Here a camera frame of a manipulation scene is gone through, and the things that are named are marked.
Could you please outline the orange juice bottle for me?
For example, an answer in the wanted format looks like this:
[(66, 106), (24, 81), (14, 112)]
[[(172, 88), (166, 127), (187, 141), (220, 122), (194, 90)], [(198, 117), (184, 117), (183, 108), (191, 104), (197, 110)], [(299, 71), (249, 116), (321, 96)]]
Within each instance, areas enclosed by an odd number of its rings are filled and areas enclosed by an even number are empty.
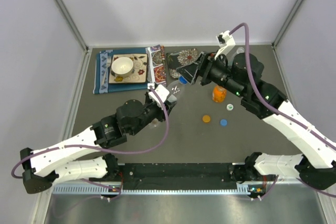
[(227, 90), (221, 86), (215, 86), (212, 93), (212, 100), (217, 103), (222, 103), (226, 98)]

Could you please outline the orange bottle cap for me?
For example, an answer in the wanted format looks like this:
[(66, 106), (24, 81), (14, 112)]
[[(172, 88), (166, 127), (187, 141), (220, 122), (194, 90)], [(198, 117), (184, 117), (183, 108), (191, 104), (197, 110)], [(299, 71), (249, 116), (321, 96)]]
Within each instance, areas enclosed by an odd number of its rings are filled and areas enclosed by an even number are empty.
[(202, 117), (202, 121), (203, 121), (204, 123), (209, 123), (209, 122), (211, 121), (211, 117), (210, 117), (209, 115), (204, 115), (204, 116)]

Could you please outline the green label water bottle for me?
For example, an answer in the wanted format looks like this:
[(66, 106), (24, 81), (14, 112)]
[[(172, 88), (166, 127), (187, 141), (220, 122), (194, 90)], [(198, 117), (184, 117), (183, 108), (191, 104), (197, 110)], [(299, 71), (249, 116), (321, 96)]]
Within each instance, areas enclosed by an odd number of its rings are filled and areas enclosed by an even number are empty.
[(245, 52), (245, 48), (244, 47), (239, 47), (239, 48), (237, 48), (237, 50), (232, 55), (232, 58), (235, 58), (238, 54), (243, 54), (244, 52)]

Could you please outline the white green bottle cap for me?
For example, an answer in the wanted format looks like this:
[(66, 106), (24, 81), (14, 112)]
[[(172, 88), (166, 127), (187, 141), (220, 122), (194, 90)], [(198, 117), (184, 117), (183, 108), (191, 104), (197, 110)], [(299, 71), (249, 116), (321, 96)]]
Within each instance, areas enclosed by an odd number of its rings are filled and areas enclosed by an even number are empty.
[(233, 106), (232, 104), (228, 104), (228, 105), (226, 106), (226, 109), (227, 109), (228, 111), (232, 111), (232, 110), (234, 109), (234, 106)]

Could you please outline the blue bottle cap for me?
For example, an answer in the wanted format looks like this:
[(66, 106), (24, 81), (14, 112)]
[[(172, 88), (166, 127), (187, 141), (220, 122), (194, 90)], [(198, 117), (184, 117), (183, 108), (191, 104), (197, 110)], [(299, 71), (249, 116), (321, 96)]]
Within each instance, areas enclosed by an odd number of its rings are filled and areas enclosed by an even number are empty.
[(226, 119), (221, 119), (220, 124), (221, 126), (227, 126), (228, 122)]

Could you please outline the red-blue label water bottle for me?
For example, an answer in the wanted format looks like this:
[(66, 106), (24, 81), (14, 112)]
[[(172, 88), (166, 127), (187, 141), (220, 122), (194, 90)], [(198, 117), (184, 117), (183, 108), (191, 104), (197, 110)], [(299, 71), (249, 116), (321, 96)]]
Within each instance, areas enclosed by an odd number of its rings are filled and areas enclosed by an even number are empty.
[(176, 81), (170, 83), (169, 86), (167, 87), (167, 89), (170, 92), (170, 95), (167, 100), (170, 102), (179, 100), (183, 95), (187, 84), (188, 82), (182, 76), (180, 76)]

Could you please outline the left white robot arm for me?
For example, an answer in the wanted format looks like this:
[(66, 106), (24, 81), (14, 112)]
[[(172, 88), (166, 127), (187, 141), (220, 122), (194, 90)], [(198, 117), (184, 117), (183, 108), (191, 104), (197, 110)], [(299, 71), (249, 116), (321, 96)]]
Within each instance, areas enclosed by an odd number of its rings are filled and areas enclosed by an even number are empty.
[(145, 103), (129, 100), (116, 113), (101, 119), (81, 133), (42, 150), (20, 151), (23, 185), (28, 194), (37, 194), (53, 185), (78, 179), (111, 181), (120, 175), (112, 147), (127, 141), (153, 120), (166, 120), (177, 101), (159, 103), (146, 98)]

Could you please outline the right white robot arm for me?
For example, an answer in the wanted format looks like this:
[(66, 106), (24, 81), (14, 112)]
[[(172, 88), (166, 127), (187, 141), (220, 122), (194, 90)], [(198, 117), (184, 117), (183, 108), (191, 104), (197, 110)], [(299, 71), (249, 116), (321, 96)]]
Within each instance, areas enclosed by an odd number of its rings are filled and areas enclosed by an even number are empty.
[(202, 53), (192, 64), (177, 69), (190, 84), (211, 82), (241, 99), (241, 105), (284, 135), (301, 154), (254, 152), (245, 159), (248, 178), (262, 175), (293, 177), (316, 190), (335, 185), (335, 143), (309, 124), (274, 85), (261, 79), (264, 65), (252, 54), (237, 54), (231, 66), (226, 57)]

